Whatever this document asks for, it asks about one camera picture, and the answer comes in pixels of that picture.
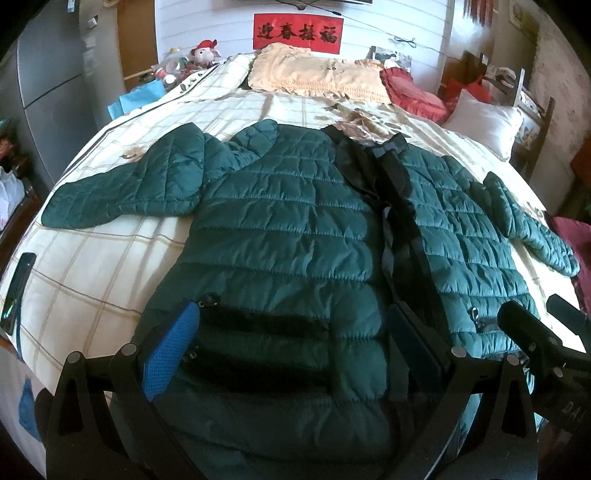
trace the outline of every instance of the plush pig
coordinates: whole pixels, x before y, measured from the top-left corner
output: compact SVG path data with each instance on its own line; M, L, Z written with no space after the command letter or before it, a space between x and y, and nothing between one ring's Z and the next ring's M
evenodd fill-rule
M194 57L193 63L201 69L208 69L220 57L220 54L215 50L217 40L203 40L199 45L191 50L191 55Z

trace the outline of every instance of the gray refrigerator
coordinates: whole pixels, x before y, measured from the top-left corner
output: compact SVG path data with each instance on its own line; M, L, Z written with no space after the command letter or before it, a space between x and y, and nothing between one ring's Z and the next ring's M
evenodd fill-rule
M49 0L0 61L0 116L17 121L31 181L45 198L97 132L83 66L78 4Z

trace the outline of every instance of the bed sheet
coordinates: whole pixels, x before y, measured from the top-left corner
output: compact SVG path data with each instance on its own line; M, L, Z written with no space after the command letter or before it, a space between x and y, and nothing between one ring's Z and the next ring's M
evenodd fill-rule
M396 106L240 90L251 60L238 56L206 73L196 86L189 79L187 91L178 87L156 104L115 120L74 159L56 188L130 161L124 158L130 148L146 150L187 122L226 141L265 118L309 128L355 121L374 138L400 131L419 147L452 155L480 181L492 170L526 211L535 216L544 210L521 176L486 147ZM40 218L41 212L12 257L0 284L0 306L20 255L36 253L22 306L22 354L53 392L71 351L112 355L129 341L148 299L180 255L191 217L122 216L106 225L65 231L43 227ZM512 253L544 323L565 345L582 350L577 336L544 314L545 300L553 293L578 306L570 279L532 258L520 244Z
M18 360L14 352L5 350L2 345L0 345L0 365L0 421L27 460L45 476L45 447L18 421L18 404L25 380L31 379L34 396L37 396L43 386L29 368Z

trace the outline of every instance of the blue cloth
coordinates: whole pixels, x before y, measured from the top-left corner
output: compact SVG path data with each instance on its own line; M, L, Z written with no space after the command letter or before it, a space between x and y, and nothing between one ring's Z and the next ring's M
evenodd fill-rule
M21 400L18 402L18 422L31 437L41 441L37 422L35 421L35 398L33 397L33 386L31 379L27 378L22 388Z
M153 82L140 85L132 92L121 95L115 103L107 107L107 110L111 118L115 120L136 108L160 100L165 93L162 82L160 80L154 80Z

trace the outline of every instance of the blue mesh pad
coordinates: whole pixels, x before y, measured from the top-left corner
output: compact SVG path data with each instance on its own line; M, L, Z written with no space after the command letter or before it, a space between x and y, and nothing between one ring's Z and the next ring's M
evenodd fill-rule
M199 328L199 308L190 302L144 364L142 389L148 401L168 387Z

